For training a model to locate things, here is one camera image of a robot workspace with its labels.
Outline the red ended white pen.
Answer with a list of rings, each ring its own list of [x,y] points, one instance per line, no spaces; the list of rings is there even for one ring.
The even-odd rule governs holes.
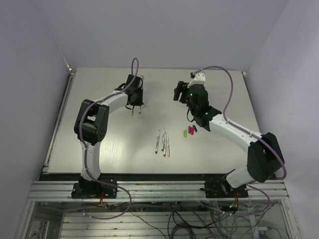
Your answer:
[[[164,149],[164,152],[163,152],[163,156],[166,157],[167,155],[167,152],[166,152],[166,137],[165,137],[165,149]]]

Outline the blue ended white pen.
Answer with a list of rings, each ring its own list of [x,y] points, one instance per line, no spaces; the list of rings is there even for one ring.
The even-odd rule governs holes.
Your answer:
[[[158,153],[159,151],[159,144],[160,144],[160,129],[158,131],[158,135],[157,135],[157,141],[156,141],[156,148],[155,148],[155,154]]]

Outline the orange ended white pen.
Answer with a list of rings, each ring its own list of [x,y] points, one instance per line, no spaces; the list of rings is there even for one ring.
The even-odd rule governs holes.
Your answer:
[[[166,152],[167,156],[170,157],[170,145],[169,145],[169,134],[166,133]]]

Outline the purple ended white pen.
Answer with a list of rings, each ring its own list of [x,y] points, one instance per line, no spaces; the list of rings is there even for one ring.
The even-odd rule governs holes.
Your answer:
[[[165,149],[165,137],[166,137],[166,130],[164,128],[163,134],[162,134],[162,141],[161,141],[161,151],[162,152],[164,152],[164,149]]]

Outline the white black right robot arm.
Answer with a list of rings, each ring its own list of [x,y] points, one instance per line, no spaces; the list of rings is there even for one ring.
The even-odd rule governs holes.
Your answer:
[[[227,173],[220,184],[223,196],[231,197],[238,187],[247,183],[263,183],[284,169],[285,162],[276,136],[270,132],[260,134],[228,120],[221,111],[210,106],[203,84],[179,81],[173,99],[187,105],[199,127],[228,139],[247,154],[246,166]]]

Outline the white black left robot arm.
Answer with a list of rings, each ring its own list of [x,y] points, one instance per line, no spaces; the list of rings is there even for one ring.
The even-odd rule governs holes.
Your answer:
[[[131,111],[141,108],[144,104],[143,86],[143,77],[129,74],[127,81],[110,95],[96,101],[84,100],[81,104],[74,125],[82,148],[79,187],[91,198],[98,197],[102,191],[96,180],[101,175],[100,145],[107,133],[109,114],[122,107]]]

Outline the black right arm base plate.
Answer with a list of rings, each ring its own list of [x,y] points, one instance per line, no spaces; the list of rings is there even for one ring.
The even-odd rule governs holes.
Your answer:
[[[205,193],[206,198],[247,198],[246,185],[238,188],[230,187],[226,182],[205,181],[204,186],[199,189]]]

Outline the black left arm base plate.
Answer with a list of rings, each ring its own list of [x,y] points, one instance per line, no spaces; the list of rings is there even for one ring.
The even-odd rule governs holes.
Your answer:
[[[117,189],[95,181],[78,181],[73,185],[71,192],[72,199],[115,199]]]

